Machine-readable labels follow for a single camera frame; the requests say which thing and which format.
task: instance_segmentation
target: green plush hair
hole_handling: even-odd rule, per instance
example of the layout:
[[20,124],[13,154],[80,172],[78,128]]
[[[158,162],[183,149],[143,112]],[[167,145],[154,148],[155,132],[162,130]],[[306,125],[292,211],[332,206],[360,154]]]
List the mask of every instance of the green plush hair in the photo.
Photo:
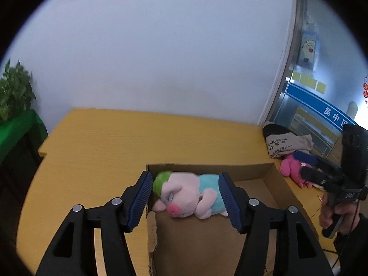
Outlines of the green plush hair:
[[167,182],[169,180],[170,174],[171,171],[162,171],[156,176],[152,185],[152,191],[157,197],[160,197],[162,185],[164,182]]

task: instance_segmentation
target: blue banner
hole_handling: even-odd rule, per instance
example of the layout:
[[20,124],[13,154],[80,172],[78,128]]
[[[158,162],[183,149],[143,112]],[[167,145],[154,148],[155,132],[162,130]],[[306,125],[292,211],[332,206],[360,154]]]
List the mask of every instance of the blue banner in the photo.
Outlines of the blue banner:
[[354,120],[332,104],[298,85],[289,83],[286,94],[319,114],[341,132],[344,124],[357,125]]

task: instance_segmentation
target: yellow sticky note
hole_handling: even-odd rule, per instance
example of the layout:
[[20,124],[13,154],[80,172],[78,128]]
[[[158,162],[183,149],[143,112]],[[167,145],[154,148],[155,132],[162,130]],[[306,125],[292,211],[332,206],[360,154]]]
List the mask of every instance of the yellow sticky note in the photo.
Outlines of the yellow sticky note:
[[308,79],[307,86],[310,87],[310,88],[312,88],[314,90],[314,89],[316,89],[316,85],[317,85],[317,80],[310,77]]
[[300,76],[300,83],[302,83],[303,85],[308,86],[309,78],[310,78],[309,76],[302,73],[301,76]]
[[325,91],[326,91],[326,84],[324,84],[324,83],[322,83],[322,82],[318,82],[316,90],[317,90],[318,92],[321,92],[322,94],[325,94]]
[[295,80],[295,81],[300,81],[300,75],[301,75],[301,73],[299,73],[299,72],[293,72],[293,75],[291,76],[291,78],[293,79],[293,80]]

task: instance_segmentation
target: silver screw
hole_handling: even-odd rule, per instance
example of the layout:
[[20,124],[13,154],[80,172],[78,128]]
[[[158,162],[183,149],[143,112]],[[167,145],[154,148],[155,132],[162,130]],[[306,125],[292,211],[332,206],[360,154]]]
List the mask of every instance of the silver screw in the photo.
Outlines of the silver screw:
[[292,214],[296,214],[298,212],[298,209],[295,206],[289,206],[289,212]]
[[113,205],[119,205],[119,204],[121,204],[121,198],[119,198],[119,197],[114,198],[113,200],[111,200],[111,203]]
[[82,209],[82,206],[80,204],[76,204],[73,206],[73,212],[78,213]]
[[251,199],[249,199],[249,204],[252,205],[252,206],[256,206],[256,205],[259,205],[259,201],[258,201],[258,199],[251,198]]

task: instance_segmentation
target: plush toy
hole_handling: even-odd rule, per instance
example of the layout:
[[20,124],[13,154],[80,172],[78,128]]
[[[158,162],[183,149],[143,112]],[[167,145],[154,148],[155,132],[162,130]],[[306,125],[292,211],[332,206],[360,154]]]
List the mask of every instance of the plush toy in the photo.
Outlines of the plush toy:
[[290,175],[290,178],[299,186],[299,187],[303,187],[304,185],[306,185],[308,188],[312,187],[312,183],[308,182],[306,180],[303,180],[300,176],[300,169],[301,166],[305,165],[310,167],[310,165],[306,164],[306,163],[301,163],[300,161],[294,159],[294,156],[292,153],[290,153],[289,155],[286,155],[284,157],[284,159],[281,162],[280,165],[280,172],[283,176],[287,177]]
[[227,216],[219,191],[218,174],[197,176],[189,172],[160,172],[153,182],[153,192],[159,197],[152,207],[155,212],[166,210],[171,217],[199,219],[211,215]]

